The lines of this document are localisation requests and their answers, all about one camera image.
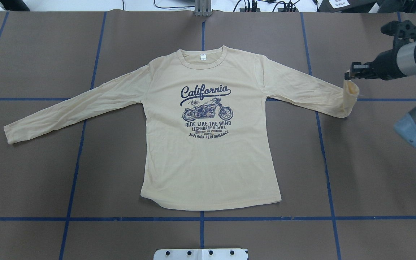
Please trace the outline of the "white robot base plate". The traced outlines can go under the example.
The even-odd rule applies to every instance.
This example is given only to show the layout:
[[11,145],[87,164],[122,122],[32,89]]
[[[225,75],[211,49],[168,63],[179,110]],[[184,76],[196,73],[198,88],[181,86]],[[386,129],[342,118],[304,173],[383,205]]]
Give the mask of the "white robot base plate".
[[157,250],[154,260],[248,260],[243,248],[189,248]]

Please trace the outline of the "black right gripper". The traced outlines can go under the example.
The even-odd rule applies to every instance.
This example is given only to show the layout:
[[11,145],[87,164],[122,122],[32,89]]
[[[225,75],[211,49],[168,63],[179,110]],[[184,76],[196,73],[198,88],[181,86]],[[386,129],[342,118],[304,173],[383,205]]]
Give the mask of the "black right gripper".
[[384,51],[374,61],[365,64],[353,62],[349,71],[344,73],[344,79],[382,79],[387,81],[401,78],[402,73],[397,64],[397,52],[395,49]]

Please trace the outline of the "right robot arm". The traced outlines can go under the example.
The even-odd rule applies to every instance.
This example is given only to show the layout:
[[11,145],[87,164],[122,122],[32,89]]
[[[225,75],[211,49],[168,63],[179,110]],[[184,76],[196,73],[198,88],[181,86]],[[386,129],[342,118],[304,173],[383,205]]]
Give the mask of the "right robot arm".
[[[362,64],[353,62],[344,78],[383,79],[385,81],[416,75],[416,42],[379,54],[374,61]],[[416,148],[416,107],[406,113],[394,125],[395,132]]]

